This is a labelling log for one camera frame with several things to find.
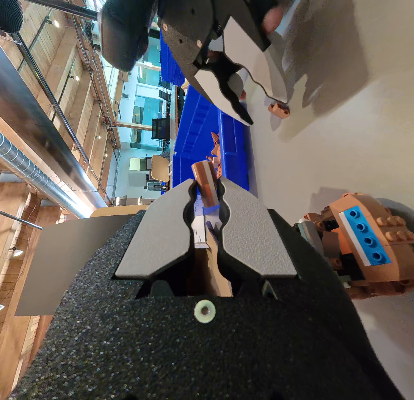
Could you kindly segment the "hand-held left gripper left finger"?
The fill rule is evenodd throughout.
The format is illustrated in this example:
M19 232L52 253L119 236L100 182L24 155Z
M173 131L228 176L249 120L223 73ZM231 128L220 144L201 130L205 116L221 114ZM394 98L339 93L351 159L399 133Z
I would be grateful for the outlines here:
M117 279L143 281L148 295L157 281L168 283L173 295L188 295L194 269L194 203L196 182L187 179L146 209L116 269Z

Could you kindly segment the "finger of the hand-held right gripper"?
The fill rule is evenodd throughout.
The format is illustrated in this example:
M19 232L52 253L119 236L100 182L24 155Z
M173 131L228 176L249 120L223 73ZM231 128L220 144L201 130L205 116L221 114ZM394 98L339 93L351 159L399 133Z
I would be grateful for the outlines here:
M246 109L246 103L240 99L244 91L244 82L239 72L242 69L236 67L235 71L230 69L230 72L223 74L211 67L198 68L194 79L217 108L242 124L251 126L253 120Z
M285 43L276 31L268 35L268 39L270 45L261 50L237 21L230 17L223 32L224 53L230 61L245 68L268 97L287 104L286 80L282 67Z

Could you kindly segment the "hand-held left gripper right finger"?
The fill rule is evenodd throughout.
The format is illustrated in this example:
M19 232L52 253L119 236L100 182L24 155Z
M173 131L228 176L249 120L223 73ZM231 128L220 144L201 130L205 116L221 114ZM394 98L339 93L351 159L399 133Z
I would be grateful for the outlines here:
M257 295L265 280L295 278L295 266L266 206L225 177L219 181L218 196L218 268L232 294Z

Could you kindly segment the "blue plastic bin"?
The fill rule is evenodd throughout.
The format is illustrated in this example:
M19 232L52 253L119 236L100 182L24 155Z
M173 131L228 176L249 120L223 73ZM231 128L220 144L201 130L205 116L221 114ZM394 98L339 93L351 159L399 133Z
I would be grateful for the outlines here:
M192 179L191 165L212 156L213 132L220 138L222 175L249 190L244 127L189 86L174 145L171 187Z

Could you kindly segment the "brown brick assembly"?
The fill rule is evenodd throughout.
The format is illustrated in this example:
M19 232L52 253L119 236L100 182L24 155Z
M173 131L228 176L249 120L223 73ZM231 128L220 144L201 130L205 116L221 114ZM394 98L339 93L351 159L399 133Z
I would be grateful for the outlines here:
M194 163L191 168L198 185L203 206L205 208L219 206L220 201L217 194L218 179L213 163L203 160Z

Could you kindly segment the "stack of blue bins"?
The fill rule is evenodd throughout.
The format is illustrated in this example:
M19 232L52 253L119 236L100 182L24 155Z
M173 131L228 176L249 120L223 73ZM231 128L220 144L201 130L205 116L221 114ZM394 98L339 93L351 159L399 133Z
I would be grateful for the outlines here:
M162 33L160 33L160 64L162 81L181 87L184 92L187 92L189 82L185 79L172 52L164 42Z

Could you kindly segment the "wood-framed black screen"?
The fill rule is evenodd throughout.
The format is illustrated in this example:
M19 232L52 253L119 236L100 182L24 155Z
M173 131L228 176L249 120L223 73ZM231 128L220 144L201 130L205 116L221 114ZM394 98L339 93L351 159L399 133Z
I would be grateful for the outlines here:
M141 210L146 210L149 205L127 205L127 206L110 206L96 209L91 215L93 217L102 216L119 216L119 215L135 215Z

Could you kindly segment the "small brown brick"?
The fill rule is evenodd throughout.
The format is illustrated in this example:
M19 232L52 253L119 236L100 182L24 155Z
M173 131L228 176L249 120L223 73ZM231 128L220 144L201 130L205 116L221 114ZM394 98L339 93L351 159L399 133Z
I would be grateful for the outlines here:
M278 118L285 119L290 116L290 108L287 104L274 101L268 106L268 111Z

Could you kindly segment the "black monitor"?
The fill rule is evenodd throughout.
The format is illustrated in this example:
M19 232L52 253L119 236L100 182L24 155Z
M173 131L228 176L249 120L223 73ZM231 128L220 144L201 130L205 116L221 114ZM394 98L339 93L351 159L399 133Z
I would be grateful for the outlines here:
M152 119L152 139L170 140L171 120L167 118L153 118Z

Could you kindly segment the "tan chair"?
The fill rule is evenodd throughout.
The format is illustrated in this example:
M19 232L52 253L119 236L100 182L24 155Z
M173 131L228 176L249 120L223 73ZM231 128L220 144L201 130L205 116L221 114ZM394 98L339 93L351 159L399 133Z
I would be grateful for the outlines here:
M164 158L160 155L153 155L151 177L159 182L164 182L168 184L170 181L170 175L168 170L169 163L169 159Z

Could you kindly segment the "black ceiling lamp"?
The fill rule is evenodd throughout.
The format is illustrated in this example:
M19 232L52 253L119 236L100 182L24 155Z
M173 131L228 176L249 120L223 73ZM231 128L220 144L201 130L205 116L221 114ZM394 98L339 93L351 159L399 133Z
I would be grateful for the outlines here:
M23 11L18 0L0 0L0 28L8 34L18 33L23 26Z

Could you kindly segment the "silver ceiling duct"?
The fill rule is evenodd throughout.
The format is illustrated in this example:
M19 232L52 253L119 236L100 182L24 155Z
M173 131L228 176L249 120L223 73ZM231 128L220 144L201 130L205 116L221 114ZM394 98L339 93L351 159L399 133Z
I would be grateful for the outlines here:
M0 160L11 172L48 196L61 208L78 218L90 216L89 209L85 205L71 198L2 133L0 134Z

